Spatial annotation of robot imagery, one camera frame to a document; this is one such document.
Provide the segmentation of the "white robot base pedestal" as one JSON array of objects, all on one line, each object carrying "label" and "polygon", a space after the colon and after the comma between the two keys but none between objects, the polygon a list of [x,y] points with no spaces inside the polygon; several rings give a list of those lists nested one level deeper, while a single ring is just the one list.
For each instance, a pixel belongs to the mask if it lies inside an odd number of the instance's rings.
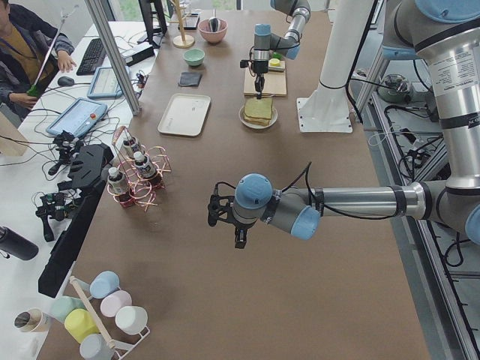
[{"label": "white robot base pedestal", "polygon": [[303,133],[350,133],[348,82],[363,35],[370,28],[377,3],[341,1],[334,22],[319,85],[308,98],[297,100],[299,129]]}]

